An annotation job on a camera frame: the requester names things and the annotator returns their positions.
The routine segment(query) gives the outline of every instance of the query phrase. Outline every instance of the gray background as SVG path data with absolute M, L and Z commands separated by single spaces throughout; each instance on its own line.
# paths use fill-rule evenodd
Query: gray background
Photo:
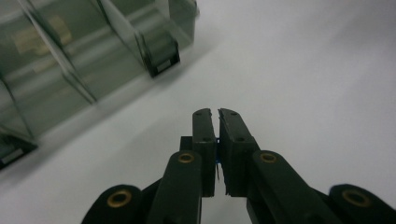
M 262 149 L 313 188 L 350 183 L 396 207 L 396 2 L 199 1 L 181 65 L 140 77 L 44 135 L 0 173 L 1 223 L 79 223 L 105 189 L 163 175 L 191 114 L 239 112 Z M 202 223 L 249 223 L 244 199 Z

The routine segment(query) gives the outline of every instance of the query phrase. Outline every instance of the white table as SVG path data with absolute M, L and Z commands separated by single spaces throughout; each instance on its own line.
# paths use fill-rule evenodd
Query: white table
M 163 175 L 191 114 L 239 112 L 262 149 L 313 188 L 350 183 L 396 207 L 396 2 L 199 1 L 181 65 L 141 77 L 44 135 L 0 173 L 1 223 L 80 223 L 118 184 Z M 203 199 L 202 223 L 249 223 L 244 199 Z

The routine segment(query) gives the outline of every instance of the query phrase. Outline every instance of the white surface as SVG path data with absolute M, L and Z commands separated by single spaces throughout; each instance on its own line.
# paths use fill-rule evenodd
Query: white surface
M 261 148 L 282 154 L 311 187 L 350 183 L 396 207 L 396 2 L 198 5 L 180 67 L 116 92 L 0 173 L 1 223 L 80 223 L 105 189 L 146 187 L 204 107 L 217 133 L 216 109 L 238 111 Z M 202 223 L 249 223 L 244 200 L 223 194 L 218 184 L 204 199 Z

